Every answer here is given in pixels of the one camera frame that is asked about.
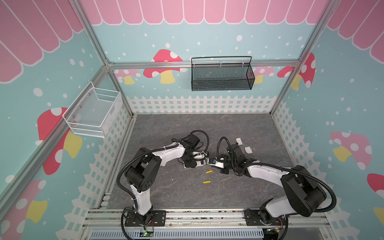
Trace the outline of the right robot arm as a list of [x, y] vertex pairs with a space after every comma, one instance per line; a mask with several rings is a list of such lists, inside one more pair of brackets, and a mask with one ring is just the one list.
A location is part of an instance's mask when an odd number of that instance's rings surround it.
[[261, 179], [283, 188], [284, 196], [269, 199], [260, 206], [257, 219], [263, 225], [271, 225], [286, 215], [309, 217], [327, 198], [320, 180], [311, 176], [305, 167], [284, 168], [247, 159], [237, 144], [227, 147], [227, 153], [218, 155], [211, 163], [220, 168], [222, 174], [233, 170], [239, 177]]

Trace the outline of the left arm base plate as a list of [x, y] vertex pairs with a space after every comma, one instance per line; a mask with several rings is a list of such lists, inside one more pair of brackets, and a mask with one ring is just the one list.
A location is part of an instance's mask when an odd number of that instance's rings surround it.
[[135, 212], [128, 212], [128, 216], [125, 217], [125, 227], [164, 227], [166, 221], [166, 211], [151, 210], [145, 215], [140, 215]]

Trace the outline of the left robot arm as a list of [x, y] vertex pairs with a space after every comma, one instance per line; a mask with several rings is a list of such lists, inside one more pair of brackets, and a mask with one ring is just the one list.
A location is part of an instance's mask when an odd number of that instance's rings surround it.
[[150, 200], [150, 188], [155, 182], [160, 167], [168, 162], [181, 159], [186, 168], [204, 165], [209, 157], [209, 140], [204, 150], [200, 146], [200, 139], [191, 132], [181, 139], [172, 139], [172, 143], [157, 149], [142, 147], [134, 158], [119, 172], [117, 184], [128, 193], [134, 201], [135, 214], [147, 217], [153, 210]]

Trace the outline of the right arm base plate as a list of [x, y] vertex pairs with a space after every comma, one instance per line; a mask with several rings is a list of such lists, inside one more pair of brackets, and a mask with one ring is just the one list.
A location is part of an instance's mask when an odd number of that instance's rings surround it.
[[247, 226], [278, 226], [282, 227], [286, 224], [286, 217], [273, 217], [265, 210], [244, 210], [244, 218]]

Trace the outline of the white battery cover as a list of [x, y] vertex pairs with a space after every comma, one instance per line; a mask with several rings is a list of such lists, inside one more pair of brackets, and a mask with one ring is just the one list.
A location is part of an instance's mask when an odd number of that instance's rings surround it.
[[245, 151], [246, 151], [247, 154], [252, 154], [253, 153], [253, 151], [252, 151], [252, 149], [250, 147], [245, 147]]
[[236, 142], [239, 146], [243, 145], [241, 138], [236, 138]]

